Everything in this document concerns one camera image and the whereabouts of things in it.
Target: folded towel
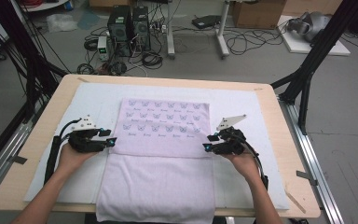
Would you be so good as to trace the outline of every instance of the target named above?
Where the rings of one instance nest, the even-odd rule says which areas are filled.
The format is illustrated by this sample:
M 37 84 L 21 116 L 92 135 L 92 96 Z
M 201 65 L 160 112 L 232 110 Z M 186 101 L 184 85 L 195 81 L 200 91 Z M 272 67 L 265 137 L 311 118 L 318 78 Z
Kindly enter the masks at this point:
M 98 221 L 212 223 L 209 105 L 123 99 L 97 201 Z

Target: forearm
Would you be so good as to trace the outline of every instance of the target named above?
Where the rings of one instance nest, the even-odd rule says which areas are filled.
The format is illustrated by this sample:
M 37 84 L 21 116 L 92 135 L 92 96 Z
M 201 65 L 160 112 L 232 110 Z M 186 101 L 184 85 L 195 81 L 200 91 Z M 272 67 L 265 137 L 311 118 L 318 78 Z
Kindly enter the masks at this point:
M 69 175 L 55 173 L 12 223 L 46 224 L 48 215 Z
M 252 192 L 257 224 L 282 223 L 261 178 L 247 180 Z

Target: wooden table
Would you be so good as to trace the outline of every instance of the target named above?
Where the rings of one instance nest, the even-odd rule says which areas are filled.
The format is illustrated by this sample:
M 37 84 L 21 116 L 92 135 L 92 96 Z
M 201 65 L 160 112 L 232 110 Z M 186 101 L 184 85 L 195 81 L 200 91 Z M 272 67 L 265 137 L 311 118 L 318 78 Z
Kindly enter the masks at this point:
M 71 103 L 77 87 L 82 82 L 254 91 L 264 115 L 270 143 L 277 159 L 286 196 L 290 204 L 290 209 L 279 211 L 279 215 L 281 217 L 318 217 L 321 214 L 309 180 L 296 176 L 296 171 L 304 172 L 304 168 L 276 95 L 270 85 L 83 75 L 65 76 L 59 88 L 55 91 L 19 154 L 19 156 L 28 159 L 28 161 L 23 165 L 13 163 L 0 185 L 0 210 L 22 210 L 26 206 L 27 203 L 23 201 L 23 198 L 34 178 L 34 172 L 39 160 L 51 141 L 68 105 Z M 95 204 L 57 203 L 53 211 L 93 213 L 95 212 Z M 255 215 L 254 211 L 227 208 L 216 208 L 215 214 L 226 217 L 253 217 Z

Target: gray floor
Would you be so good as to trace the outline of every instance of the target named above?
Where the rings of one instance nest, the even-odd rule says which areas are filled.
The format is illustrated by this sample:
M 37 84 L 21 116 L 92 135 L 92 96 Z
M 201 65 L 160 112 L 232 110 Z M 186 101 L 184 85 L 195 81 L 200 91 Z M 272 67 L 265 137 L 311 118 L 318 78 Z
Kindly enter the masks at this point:
M 57 8 L 36 13 L 35 20 L 43 21 L 47 14 L 57 12 L 67 13 Z M 83 28 L 45 34 L 45 37 L 68 68 L 75 71 L 84 62 L 84 37 L 90 31 L 106 25 L 106 19 L 95 18 L 84 8 L 68 14 L 74 15 L 76 21 L 82 21 Z M 190 27 L 190 20 L 181 18 L 175 24 Z M 358 223 L 358 48 L 345 40 L 341 41 L 350 50 L 351 56 L 328 56 L 317 70 L 310 90 L 307 128 L 344 221 Z M 304 54 L 289 53 L 282 44 L 265 45 L 241 56 L 230 55 L 222 61 L 212 33 L 177 33 L 175 43 L 176 59 L 172 61 L 166 58 L 164 48 L 161 53 L 165 57 L 163 66 L 159 70 L 146 70 L 148 77 L 272 83 L 296 71 L 306 57 Z M 48 48 L 45 50 L 50 61 L 60 66 L 52 51 Z M 133 69 L 126 75 L 145 77 L 146 73 Z M 24 101 L 12 63 L 10 60 L 0 61 L 0 132 Z M 9 222 L 16 214 L 0 212 L 0 223 Z M 56 213 L 51 216 L 49 223 L 82 223 L 82 220 L 81 214 Z M 236 222 L 252 223 L 252 220 L 236 218 Z M 310 220 L 310 223 L 326 222 L 324 215 Z

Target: human hand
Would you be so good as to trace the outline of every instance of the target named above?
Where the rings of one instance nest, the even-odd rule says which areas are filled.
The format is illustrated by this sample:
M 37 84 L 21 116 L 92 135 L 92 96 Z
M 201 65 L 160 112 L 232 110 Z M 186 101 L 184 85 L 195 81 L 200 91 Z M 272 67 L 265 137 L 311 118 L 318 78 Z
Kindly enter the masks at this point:
M 86 161 L 88 158 L 92 157 L 95 154 L 97 154 L 97 152 L 77 152 L 71 147 L 71 145 L 67 143 L 62 146 L 60 160 L 56 173 L 60 172 L 65 175 L 71 175 L 83 164 L 84 161 Z
M 235 169 L 245 177 L 246 181 L 260 179 L 258 167 L 253 155 L 245 150 L 240 155 L 221 155 L 232 162 Z

